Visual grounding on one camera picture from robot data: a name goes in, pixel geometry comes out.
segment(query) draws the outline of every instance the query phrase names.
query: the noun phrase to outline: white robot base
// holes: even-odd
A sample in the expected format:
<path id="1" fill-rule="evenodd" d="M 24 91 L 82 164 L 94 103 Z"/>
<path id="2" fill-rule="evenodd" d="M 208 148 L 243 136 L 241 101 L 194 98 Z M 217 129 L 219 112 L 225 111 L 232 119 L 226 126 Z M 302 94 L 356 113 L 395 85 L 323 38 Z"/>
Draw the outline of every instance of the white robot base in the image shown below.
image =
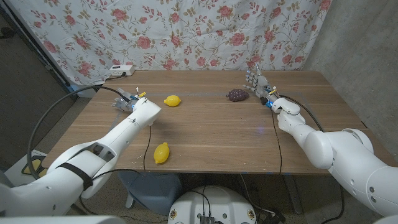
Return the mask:
<path id="1" fill-rule="evenodd" d="M 203 188 L 199 187 L 188 191 L 174 202 L 170 209 L 168 224 L 214 222 L 254 224 L 256 222 L 253 207 L 240 194 L 226 187 L 215 185 L 206 186 L 205 191 Z"/>

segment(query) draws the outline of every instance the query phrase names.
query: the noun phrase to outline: black strap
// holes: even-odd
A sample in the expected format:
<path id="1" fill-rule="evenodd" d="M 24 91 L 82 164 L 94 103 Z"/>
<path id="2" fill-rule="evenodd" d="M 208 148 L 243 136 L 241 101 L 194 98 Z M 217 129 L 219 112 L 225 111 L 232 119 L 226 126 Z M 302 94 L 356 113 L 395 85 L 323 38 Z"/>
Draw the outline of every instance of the black strap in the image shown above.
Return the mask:
<path id="1" fill-rule="evenodd" d="M 89 177 L 84 171 L 75 167 L 74 165 L 64 162 L 63 164 L 59 165 L 58 167 L 63 167 L 65 169 L 68 169 L 68 170 L 74 172 L 76 175 L 78 175 L 83 180 L 84 190 L 87 190 L 87 188 L 89 188 L 93 185 L 93 180 L 91 179 L 91 177 Z"/>

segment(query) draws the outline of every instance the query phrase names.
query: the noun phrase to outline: white power adapter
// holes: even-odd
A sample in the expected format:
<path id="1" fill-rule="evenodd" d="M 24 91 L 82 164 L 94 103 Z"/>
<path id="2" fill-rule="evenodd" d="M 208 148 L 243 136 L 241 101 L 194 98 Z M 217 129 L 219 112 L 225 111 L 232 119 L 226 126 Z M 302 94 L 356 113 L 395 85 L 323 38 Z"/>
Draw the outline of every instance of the white power adapter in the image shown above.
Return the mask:
<path id="1" fill-rule="evenodd" d="M 126 72 L 126 76 L 130 76 L 134 73 L 135 69 L 132 65 L 113 65 L 109 71 L 112 72 L 112 76 L 118 77 Z"/>

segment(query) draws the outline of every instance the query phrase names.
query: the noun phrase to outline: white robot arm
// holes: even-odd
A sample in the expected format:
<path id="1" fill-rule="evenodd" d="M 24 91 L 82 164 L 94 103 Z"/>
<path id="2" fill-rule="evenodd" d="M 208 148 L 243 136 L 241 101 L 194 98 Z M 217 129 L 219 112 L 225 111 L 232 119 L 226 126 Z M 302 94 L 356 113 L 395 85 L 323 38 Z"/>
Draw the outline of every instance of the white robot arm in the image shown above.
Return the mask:
<path id="1" fill-rule="evenodd" d="M 28 185 L 9 188 L 0 184 L 0 213 L 6 217 L 64 215 L 79 195 L 89 198 L 109 179 L 123 151 L 139 131 L 152 125 L 160 107 L 147 98 L 129 105 L 133 113 L 103 138 L 71 147 L 49 167 L 47 174 Z"/>
<path id="2" fill-rule="evenodd" d="M 390 167 L 373 154 L 369 138 L 360 130 L 316 131 L 305 123 L 300 107 L 280 98 L 257 68 L 246 75 L 262 103 L 277 113 L 278 126 L 289 133 L 304 150 L 310 162 L 330 174 L 356 199 L 388 217 L 398 215 L 398 168 Z"/>

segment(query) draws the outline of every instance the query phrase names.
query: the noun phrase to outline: robot finger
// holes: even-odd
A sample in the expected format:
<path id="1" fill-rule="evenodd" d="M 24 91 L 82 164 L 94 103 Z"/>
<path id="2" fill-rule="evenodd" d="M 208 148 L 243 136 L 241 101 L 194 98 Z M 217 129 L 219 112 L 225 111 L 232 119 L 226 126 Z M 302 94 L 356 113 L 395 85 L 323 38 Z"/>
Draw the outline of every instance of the robot finger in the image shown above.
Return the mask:
<path id="1" fill-rule="evenodd" d="M 248 70 L 248 73 L 246 74 L 246 77 L 257 79 L 257 75 L 254 72 L 250 72 L 250 70 Z"/>
<path id="2" fill-rule="evenodd" d="M 248 83 L 252 84 L 254 88 L 257 87 L 257 83 L 256 82 L 253 82 L 253 81 L 251 81 L 248 78 L 246 79 L 246 81 L 248 81 Z"/>
<path id="3" fill-rule="evenodd" d="M 247 88 L 248 90 L 251 90 L 253 92 L 256 92 L 256 88 L 251 87 L 251 86 L 247 86 L 247 85 L 243 85 L 243 87 Z"/>
<path id="4" fill-rule="evenodd" d="M 251 75 L 246 75 L 246 78 L 249 79 L 250 81 L 254 82 L 254 83 L 257 83 L 257 77 L 254 77 L 254 76 L 251 76 Z"/>

